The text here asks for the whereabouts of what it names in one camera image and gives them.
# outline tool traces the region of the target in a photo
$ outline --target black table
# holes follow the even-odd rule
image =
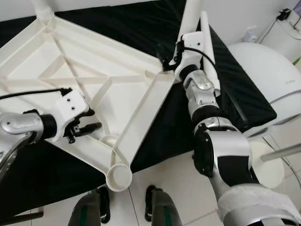
[[[156,56],[159,43],[165,47],[166,55],[172,56],[184,5],[185,0],[166,0],[73,10],[56,15],[153,56]],[[0,46],[34,19],[1,22]],[[212,29],[211,33],[222,92],[217,101],[232,123],[243,132],[276,118],[268,101],[218,35]],[[193,149],[187,103],[181,84],[175,84],[141,144],[131,165],[133,172]],[[19,151],[11,170],[0,183],[0,220],[81,194],[104,183],[102,173],[47,142],[28,146]]]

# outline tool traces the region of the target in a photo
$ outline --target wall outlet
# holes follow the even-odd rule
[[[247,27],[245,29],[245,32],[242,34],[242,36],[240,38],[243,39],[247,35],[248,32],[252,32],[252,31],[255,32],[256,29],[257,29],[257,25]]]

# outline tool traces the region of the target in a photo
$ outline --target white wall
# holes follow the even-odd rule
[[[105,5],[128,4],[147,0],[48,0],[54,11]],[[284,8],[293,8],[298,0],[205,0],[209,23],[227,44],[240,42],[249,26],[262,34]],[[30,0],[0,0],[0,21],[34,15]]]

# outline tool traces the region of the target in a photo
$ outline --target floor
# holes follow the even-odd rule
[[[300,142],[301,118],[279,129],[271,130],[276,147],[283,148]],[[134,174],[129,189],[110,193],[111,220],[107,226],[150,226],[144,219],[144,196],[148,185],[153,184],[168,192],[175,202],[185,226],[222,226],[216,212],[216,200],[208,178],[197,173],[192,163],[192,152],[168,159]],[[301,177],[301,153],[288,157]],[[301,209],[301,189],[296,176],[285,165],[285,180],[275,189],[287,194],[298,210]],[[66,226],[76,202],[84,194],[44,207],[44,217],[14,226]]]

